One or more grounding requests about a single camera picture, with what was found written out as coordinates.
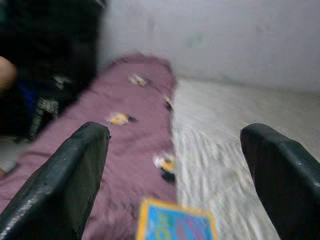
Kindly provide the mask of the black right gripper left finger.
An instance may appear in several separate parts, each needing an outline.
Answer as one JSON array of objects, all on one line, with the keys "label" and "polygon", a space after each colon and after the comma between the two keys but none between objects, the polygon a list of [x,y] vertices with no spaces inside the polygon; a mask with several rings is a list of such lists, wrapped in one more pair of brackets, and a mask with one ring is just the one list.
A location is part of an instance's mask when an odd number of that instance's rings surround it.
[{"label": "black right gripper left finger", "polygon": [[106,164],[109,129],[87,122],[38,168],[0,214],[0,240],[81,240]]}]

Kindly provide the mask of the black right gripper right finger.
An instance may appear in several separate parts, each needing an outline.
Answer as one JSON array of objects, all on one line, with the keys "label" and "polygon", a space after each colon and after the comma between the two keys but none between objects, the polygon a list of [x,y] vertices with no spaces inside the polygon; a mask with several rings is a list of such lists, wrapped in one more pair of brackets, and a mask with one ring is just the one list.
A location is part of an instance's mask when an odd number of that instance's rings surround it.
[{"label": "black right gripper right finger", "polygon": [[297,141],[253,123],[240,143],[257,195],[281,240],[320,240],[320,163]]}]

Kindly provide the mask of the pink cartoon-print blanket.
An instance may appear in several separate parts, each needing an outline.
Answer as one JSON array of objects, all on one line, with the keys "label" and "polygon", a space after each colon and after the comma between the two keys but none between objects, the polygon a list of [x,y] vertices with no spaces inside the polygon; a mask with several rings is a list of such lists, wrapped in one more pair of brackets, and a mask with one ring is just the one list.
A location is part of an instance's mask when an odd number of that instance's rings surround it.
[{"label": "pink cartoon-print blanket", "polygon": [[173,151],[172,113],[165,97],[175,90],[167,60],[134,54],[119,58],[81,97],[53,120],[18,158],[17,169],[0,180],[0,212],[27,178],[86,122],[111,135],[106,166],[83,240],[131,240],[143,197],[174,201],[176,189],[161,177],[153,157]]}]

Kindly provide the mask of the colourful children's picture book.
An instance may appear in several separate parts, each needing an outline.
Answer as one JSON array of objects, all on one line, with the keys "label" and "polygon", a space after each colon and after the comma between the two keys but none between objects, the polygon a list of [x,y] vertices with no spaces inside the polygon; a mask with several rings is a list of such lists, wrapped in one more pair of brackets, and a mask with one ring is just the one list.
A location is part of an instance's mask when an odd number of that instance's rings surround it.
[{"label": "colourful children's picture book", "polygon": [[218,240],[209,211],[145,198],[140,205],[135,240]]}]

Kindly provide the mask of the grey-white quilted mattress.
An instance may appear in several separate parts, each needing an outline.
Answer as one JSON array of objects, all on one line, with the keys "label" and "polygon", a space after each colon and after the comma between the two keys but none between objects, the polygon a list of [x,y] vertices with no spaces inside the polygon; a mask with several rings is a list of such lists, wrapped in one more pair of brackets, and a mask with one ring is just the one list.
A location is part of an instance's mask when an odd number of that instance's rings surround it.
[{"label": "grey-white quilted mattress", "polygon": [[210,211],[218,240],[280,240],[256,193],[240,132],[268,125],[320,162],[320,95],[179,78],[173,113],[178,203]]}]

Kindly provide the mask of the bare-legged person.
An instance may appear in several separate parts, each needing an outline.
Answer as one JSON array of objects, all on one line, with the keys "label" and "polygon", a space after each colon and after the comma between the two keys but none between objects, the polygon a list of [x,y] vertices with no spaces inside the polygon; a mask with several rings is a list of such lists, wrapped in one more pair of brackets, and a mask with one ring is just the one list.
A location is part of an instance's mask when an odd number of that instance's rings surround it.
[{"label": "bare-legged person", "polygon": [[0,95],[14,85],[16,76],[16,66],[5,57],[0,56]]}]

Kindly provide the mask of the black bag with white print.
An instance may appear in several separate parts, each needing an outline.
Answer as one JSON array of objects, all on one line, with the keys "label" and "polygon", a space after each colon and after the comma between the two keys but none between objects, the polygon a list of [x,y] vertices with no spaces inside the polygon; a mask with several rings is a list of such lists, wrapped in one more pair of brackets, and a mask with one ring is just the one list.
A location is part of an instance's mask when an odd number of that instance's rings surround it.
[{"label": "black bag with white print", "polygon": [[0,0],[0,138],[35,138],[97,74],[108,0]]}]

